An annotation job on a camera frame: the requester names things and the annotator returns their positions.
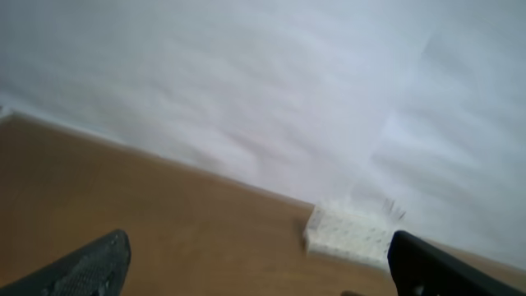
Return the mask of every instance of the black object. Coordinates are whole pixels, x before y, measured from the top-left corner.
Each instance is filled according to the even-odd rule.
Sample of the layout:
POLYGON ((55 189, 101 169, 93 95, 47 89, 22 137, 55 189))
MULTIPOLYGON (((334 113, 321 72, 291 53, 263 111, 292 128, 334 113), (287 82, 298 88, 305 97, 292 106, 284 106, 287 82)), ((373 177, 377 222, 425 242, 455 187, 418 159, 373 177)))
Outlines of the black object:
POLYGON ((405 232, 394 233, 387 255, 399 296, 524 296, 405 232))
POLYGON ((126 233, 110 234, 0 289, 0 296, 118 296, 130 265, 126 233))

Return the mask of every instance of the white wall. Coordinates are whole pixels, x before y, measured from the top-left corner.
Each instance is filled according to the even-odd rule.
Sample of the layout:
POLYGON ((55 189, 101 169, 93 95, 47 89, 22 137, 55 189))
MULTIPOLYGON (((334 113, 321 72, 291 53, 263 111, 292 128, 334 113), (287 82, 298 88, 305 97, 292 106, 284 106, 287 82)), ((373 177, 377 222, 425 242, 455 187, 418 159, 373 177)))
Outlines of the white wall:
MULTIPOLYGON (((404 173, 401 168, 388 174, 378 169, 376 160, 383 155, 411 159, 417 166, 422 161, 422 175, 433 175, 427 169, 427 156, 415 157, 421 155, 415 152, 420 151, 418 141, 430 134, 434 140, 425 141, 427 147, 446 153, 449 148, 443 143, 468 139, 473 132, 466 128, 458 138, 453 127, 440 133, 428 128, 411 134, 410 145, 391 150, 391 143, 398 143, 408 133, 406 129, 430 125, 429 118, 420 116, 410 127, 402 127, 406 133, 394 128, 397 120, 415 118, 408 111, 412 102, 440 111, 430 115, 443 117, 433 125, 452 123, 449 113, 462 125, 465 116, 472 114, 453 112, 472 99, 473 77, 485 75, 476 80, 477 86, 488 87, 475 87, 478 96, 493 91, 487 99, 491 103, 484 108, 502 107, 498 115, 478 113, 488 119, 485 128, 499 124, 495 116, 507 118, 508 110, 523 110, 519 99, 511 99, 520 94, 520 88, 513 94, 496 90, 504 90, 509 79, 517 81, 512 86, 518 87, 519 75, 524 73, 491 74, 511 73, 501 66, 509 60, 502 63, 501 59, 522 58, 514 49, 520 41, 507 44, 506 38, 484 37, 494 30, 492 25, 484 26, 484 21, 480 27, 470 23, 470 30, 458 29, 466 26, 461 20, 472 13, 466 7, 479 7, 480 17, 497 13, 499 17, 491 24, 506 22, 508 13, 522 13, 522 7, 507 6, 513 2, 494 7, 485 3, 453 7, 438 0, 4 0, 0 2, 0 103, 304 201, 338 201, 362 176, 353 188, 353 198, 373 201, 373 206, 396 200, 407 211, 409 227, 422 222, 415 229, 431 238, 448 243, 455 237, 457 246, 510 262, 522 258, 519 247, 524 247, 523 239, 503 228, 522 221, 523 204, 517 200, 524 187, 519 182, 514 183, 514 194, 500 197, 507 205, 504 211, 493 213, 495 202, 489 201, 496 193, 479 197, 480 190, 469 192, 472 188, 467 187, 468 195, 457 197, 458 192, 452 192, 430 198, 417 187, 408 197, 393 188, 411 187, 412 181, 385 183, 377 177, 387 176, 382 177, 386 180, 393 177, 389 173, 404 173), (490 47, 489 51, 473 56, 470 42, 475 48, 490 47), (494 56, 496 43, 512 49, 498 49, 494 56), (433 52, 440 47, 448 50, 433 52), (459 59, 447 59, 458 50, 466 52, 459 59), (487 55, 496 57, 496 66, 478 68, 487 55), (437 82, 435 70, 429 67, 446 68, 444 76, 449 80, 437 82), (458 82, 455 73, 465 68, 469 82, 458 82), (490 88, 491 84, 499 87, 490 88), (422 88, 425 95, 418 93, 422 88), (509 98, 510 107, 501 106, 498 98, 509 98), (400 103, 402 108, 382 133, 390 112, 400 103), (372 161, 367 162, 375 146, 372 161), (366 170, 361 174, 364 164, 366 170), (384 194, 367 195, 361 190, 367 184, 384 194), (465 202, 467 198, 473 208, 465 202), (443 206, 435 206, 434 201, 443 206), (429 215, 430 207, 456 217, 451 221, 463 223, 459 229, 476 235, 458 238, 458 232, 449 225, 441 227, 429 215), (488 214, 494 215, 487 223, 495 228, 492 233, 506 235, 484 234, 477 223, 458 219, 465 215, 480 221, 488 214), (509 247, 506 256, 498 256, 496 239, 504 237, 517 248, 509 247), (491 244, 482 250, 476 247, 479 242, 491 244)), ((499 30, 514 29, 504 25, 499 30)), ((481 145, 494 143, 502 140, 500 135, 507 128, 470 139, 481 145)), ((515 132, 506 140, 484 152, 474 149, 475 144, 464 149, 465 159, 461 160, 476 163, 471 170, 462 171, 464 176, 495 167, 506 171, 498 180, 513 175, 510 166, 522 159, 519 147, 523 142, 515 132), (514 154, 509 163, 502 164, 498 153, 512 142, 514 154), (479 165, 480 158, 489 161, 488 155, 494 156, 491 163, 479 165)), ((458 160, 455 155, 452 161, 458 160)), ((450 169, 456 172, 460 167, 450 169)), ((485 182, 489 178, 496 177, 485 175, 480 180, 489 184, 485 182)), ((443 182, 449 186, 457 180, 443 182)), ((344 207, 357 204, 340 203, 344 207)), ((526 266, 526 261, 518 262, 515 265, 526 266)))

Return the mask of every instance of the white backdrop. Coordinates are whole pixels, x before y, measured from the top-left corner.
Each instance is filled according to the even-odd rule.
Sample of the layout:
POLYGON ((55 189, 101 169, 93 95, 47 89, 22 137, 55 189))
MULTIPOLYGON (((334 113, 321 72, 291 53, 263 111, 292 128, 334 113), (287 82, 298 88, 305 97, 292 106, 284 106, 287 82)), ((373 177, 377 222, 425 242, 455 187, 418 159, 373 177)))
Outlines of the white backdrop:
POLYGON ((514 4, 4 0, 0 103, 526 267, 514 4))

